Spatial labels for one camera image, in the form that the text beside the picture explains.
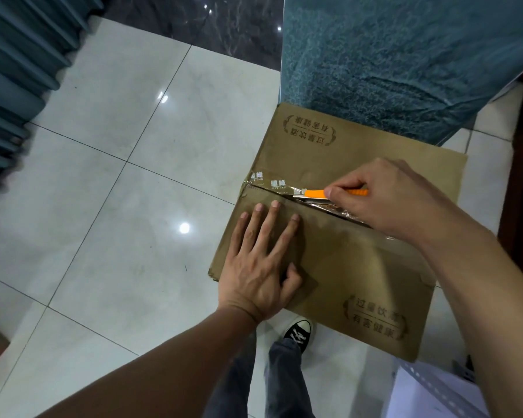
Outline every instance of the teal curtain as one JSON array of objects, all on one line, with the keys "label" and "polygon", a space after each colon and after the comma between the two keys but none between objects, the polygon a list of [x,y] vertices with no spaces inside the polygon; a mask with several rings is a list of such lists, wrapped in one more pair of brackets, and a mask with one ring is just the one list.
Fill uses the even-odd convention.
[{"label": "teal curtain", "polygon": [[56,72],[70,66],[80,31],[91,31],[89,13],[100,9],[101,0],[0,0],[0,175],[15,164],[43,93],[59,88]]}]

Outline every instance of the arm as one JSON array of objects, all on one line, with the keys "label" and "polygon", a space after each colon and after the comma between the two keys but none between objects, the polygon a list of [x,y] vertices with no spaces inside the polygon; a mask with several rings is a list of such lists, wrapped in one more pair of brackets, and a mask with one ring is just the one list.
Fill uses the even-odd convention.
[{"label": "arm", "polygon": [[[367,197],[342,189],[363,184]],[[495,236],[404,161],[375,160],[325,191],[420,250],[453,309],[491,416],[523,417],[523,274]]]},{"label": "arm", "polygon": [[243,213],[236,225],[213,314],[40,416],[200,417],[218,378],[247,336],[284,308],[301,284],[293,264],[282,286],[279,282],[279,266],[298,228],[298,215],[268,253],[279,203],[272,204],[259,229],[263,211],[258,204],[250,220]]}]

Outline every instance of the dark marble floor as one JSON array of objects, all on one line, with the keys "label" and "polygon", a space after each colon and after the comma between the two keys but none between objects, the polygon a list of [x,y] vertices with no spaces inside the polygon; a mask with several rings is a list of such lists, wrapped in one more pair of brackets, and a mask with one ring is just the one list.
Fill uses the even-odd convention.
[{"label": "dark marble floor", "polygon": [[284,0],[105,0],[105,18],[280,70]]}]

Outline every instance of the gray jeans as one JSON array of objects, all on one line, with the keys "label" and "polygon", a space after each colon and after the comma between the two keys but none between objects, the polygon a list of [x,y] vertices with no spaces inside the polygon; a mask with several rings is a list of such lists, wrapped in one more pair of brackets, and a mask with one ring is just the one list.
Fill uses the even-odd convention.
[{"label": "gray jeans", "polygon": [[[247,417],[255,358],[256,334],[253,332],[215,386],[203,418]],[[291,339],[278,340],[269,349],[265,367],[266,418],[314,418],[301,362],[300,348]]]}]

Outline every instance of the black sneaker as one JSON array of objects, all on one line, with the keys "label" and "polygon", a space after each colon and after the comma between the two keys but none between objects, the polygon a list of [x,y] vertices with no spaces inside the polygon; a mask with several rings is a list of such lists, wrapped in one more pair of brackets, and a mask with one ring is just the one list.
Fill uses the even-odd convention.
[{"label": "black sneaker", "polygon": [[300,351],[304,353],[307,344],[310,341],[311,333],[312,324],[308,320],[306,320],[306,318],[302,318],[299,321],[295,322],[293,325],[291,325],[288,330],[286,330],[283,338],[293,339],[296,342],[296,344],[298,344]]}]

